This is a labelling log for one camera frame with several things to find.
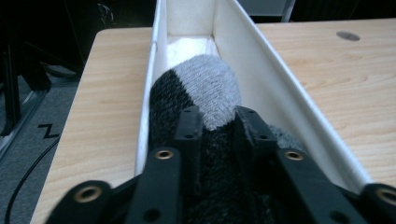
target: knitted fabric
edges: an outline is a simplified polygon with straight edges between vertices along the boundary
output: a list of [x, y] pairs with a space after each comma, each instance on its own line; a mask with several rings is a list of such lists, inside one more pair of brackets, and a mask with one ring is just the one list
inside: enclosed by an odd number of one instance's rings
[[[265, 200], [242, 181], [232, 152], [234, 109], [240, 101], [231, 68], [216, 56], [200, 55], [181, 63], [165, 72], [151, 88], [150, 150], [167, 146], [183, 109], [198, 105], [203, 115], [202, 193], [184, 197], [183, 223], [273, 223]], [[272, 130], [283, 139], [284, 146], [290, 145], [290, 135], [275, 126]]]

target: black cable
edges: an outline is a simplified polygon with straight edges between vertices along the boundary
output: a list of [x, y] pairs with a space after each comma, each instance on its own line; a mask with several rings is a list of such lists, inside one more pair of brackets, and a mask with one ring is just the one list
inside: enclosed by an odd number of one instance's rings
[[33, 172], [33, 170], [35, 169], [35, 167], [38, 165], [38, 163], [47, 155], [47, 153], [49, 153], [49, 151], [56, 146], [56, 144], [59, 143], [59, 140], [61, 139], [61, 137], [58, 137], [55, 142], [53, 142], [49, 147], [47, 147], [47, 149], [41, 153], [41, 155], [35, 160], [35, 162], [33, 163], [33, 165], [29, 168], [29, 170], [25, 173], [25, 175], [23, 176], [23, 178], [21, 179], [20, 183], [18, 183], [18, 186], [15, 188], [14, 192], [12, 193], [11, 199], [9, 200], [8, 206], [7, 206], [7, 212], [6, 212], [6, 220], [5, 223], [9, 224], [9, 219], [11, 217], [11, 209], [12, 206], [15, 203], [15, 199], [18, 196], [18, 193], [20, 192], [24, 182], [26, 181], [26, 179], [29, 177], [29, 175]]

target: wooden table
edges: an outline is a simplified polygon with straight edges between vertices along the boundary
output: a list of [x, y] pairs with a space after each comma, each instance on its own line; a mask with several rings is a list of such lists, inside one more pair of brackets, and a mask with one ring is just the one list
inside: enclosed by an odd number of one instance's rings
[[[258, 27], [374, 181], [396, 186], [396, 20]], [[33, 223], [80, 182], [115, 187], [133, 176], [150, 36], [150, 28], [97, 35]]]

